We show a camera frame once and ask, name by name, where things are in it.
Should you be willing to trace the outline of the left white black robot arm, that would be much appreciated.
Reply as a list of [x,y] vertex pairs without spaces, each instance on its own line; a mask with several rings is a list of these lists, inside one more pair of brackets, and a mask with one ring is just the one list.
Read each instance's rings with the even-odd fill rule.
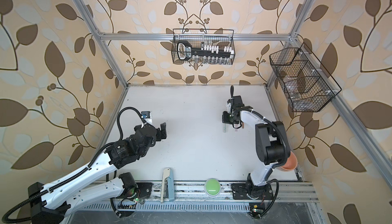
[[[134,134],[124,137],[121,115],[134,111],[141,124]],[[35,183],[28,189],[28,199],[17,204],[2,217],[4,224],[30,222],[32,224],[59,224],[65,217],[91,202],[117,198],[136,186],[130,173],[119,175],[104,184],[90,187],[95,180],[138,161],[157,142],[167,138],[166,123],[156,128],[150,112],[139,112],[134,107],[122,109],[116,118],[119,140],[102,146],[92,160],[65,177],[48,184]]]

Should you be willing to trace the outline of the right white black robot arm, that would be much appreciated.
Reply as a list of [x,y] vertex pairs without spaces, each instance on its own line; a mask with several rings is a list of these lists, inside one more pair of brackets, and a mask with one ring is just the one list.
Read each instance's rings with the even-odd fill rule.
[[258,200],[273,199],[271,184],[278,183],[270,179],[273,171],[287,163],[291,155],[284,124],[271,122],[256,112],[251,106],[245,106],[241,96],[234,95],[234,86],[230,87],[230,99],[227,110],[222,114],[222,122],[239,129],[243,124],[255,132],[255,151],[262,165],[248,174],[244,184],[232,184],[233,198]]

